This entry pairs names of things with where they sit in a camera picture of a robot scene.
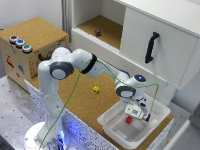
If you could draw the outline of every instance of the cardboard box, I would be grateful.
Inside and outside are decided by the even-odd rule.
[[[10,44],[13,35],[25,40],[33,51],[26,54]],[[46,57],[59,44],[69,45],[69,35],[39,17],[0,31],[0,49],[6,74],[28,91],[24,79],[28,81],[37,76],[41,62],[38,54]]]

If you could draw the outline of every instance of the small yellow toy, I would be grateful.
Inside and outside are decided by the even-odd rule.
[[[100,92],[100,88],[98,86],[93,87],[93,92],[98,94]]]

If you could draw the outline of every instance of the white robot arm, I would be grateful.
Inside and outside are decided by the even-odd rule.
[[[137,119],[149,120],[149,103],[144,96],[146,88],[127,86],[147,85],[146,79],[142,75],[135,75],[130,78],[126,71],[117,69],[114,66],[103,62],[87,51],[76,49],[72,53],[69,47],[58,46],[52,54],[51,59],[41,62],[38,67],[40,92],[42,93],[42,101],[47,109],[45,125],[37,135],[39,142],[42,141],[45,133],[47,133],[64,106],[57,94],[59,89],[58,80],[67,78],[74,72],[74,69],[81,70],[86,62],[87,64],[82,70],[83,74],[95,78],[102,73],[106,73],[114,79],[116,93],[121,97],[120,104],[125,107],[125,113],[127,115]],[[60,131],[62,131],[61,119],[58,120],[55,126],[55,130],[48,134],[45,140],[46,143],[48,140],[52,139],[54,135],[60,135]]]

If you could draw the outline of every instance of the cabinet handle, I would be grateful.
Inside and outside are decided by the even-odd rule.
[[[149,62],[151,62],[153,60],[153,57],[151,57],[151,53],[153,50],[153,46],[154,46],[154,40],[157,39],[160,35],[156,32],[153,32],[153,36],[151,37],[150,41],[149,41],[149,45],[148,45],[148,49],[147,49],[147,53],[146,53],[146,57],[145,57],[145,63],[148,64]]]
[[[49,53],[47,54],[47,57],[46,57],[46,58],[44,58],[44,57],[42,56],[42,54],[39,54],[39,55],[38,55],[38,58],[39,58],[41,61],[50,60],[52,54],[53,54],[53,52],[49,52]]]

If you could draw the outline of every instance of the green cable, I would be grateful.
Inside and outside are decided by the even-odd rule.
[[[43,143],[44,143],[44,140],[46,139],[47,135],[49,134],[49,132],[51,131],[51,129],[53,128],[53,126],[56,124],[56,122],[57,122],[58,119],[60,118],[60,116],[61,116],[63,110],[65,109],[66,105],[68,104],[69,100],[71,99],[72,95],[74,94],[74,91],[75,91],[76,86],[77,86],[77,84],[78,84],[78,81],[79,81],[79,78],[80,78],[80,75],[81,75],[81,72],[82,72],[83,68],[84,68],[84,67],[86,66],[86,64],[87,64],[88,62],[90,62],[91,60],[92,60],[92,59],[87,60],[87,61],[84,63],[84,65],[82,66],[81,70],[79,71],[78,78],[77,78],[77,80],[76,80],[76,83],[75,83],[75,85],[74,85],[74,88],[73,88],[73,90],[72,90],[72,92],[71,92],[69,98],[68,98],[67,101],[65,102],[65,104],[64,104],[64,106],[63,106],[63,108],[62,108],[62,110],[60,111],[60,114],[59,114],[58,117],[56,118],[56,121],[53,123],[53,125],[50,127],[50,129],[49,129],[48,132],[46,133],[44,139],[42,140],[42,143],[40,144],[39,150],[40,150],[40,148],[42,147],[42,145],[43,145]],[[155,83],[155,84],[149,84],[149,85],[145,85],[145,86],[131,86],[131,85],[128,85],[128,84],[122,82],[120,79],[118,79],[118,78],[114,75],[114,73],[113,73],[103,62],[101,62],[101,61],[99,61],[99,60],[97,60],[97,61],[100,62],[103,66],[105,66],[105,67],[108,69],[108,71],[110,71],[110,73],[114,76],[114,78],[116,78],[119,82],[123,83],[123,84],[126,85],[126,86],[135,87],[135,88],[142,88],[142,87],[149,87],[149,86],[157,85],[156,92],[155,92],[155,95],[154,95],[154,98],[153,98],[153,102],[152,102],[152,105],[151,105],[151,110],[150,110],[150,113],[151,113],[152,108],[153,108],[153,104],[154,104],[154,101],[155,101],[155,98],[156,98],[156,95],[157,95],[157,92],[158,92],[159,84],[156,84],[156,83]]]

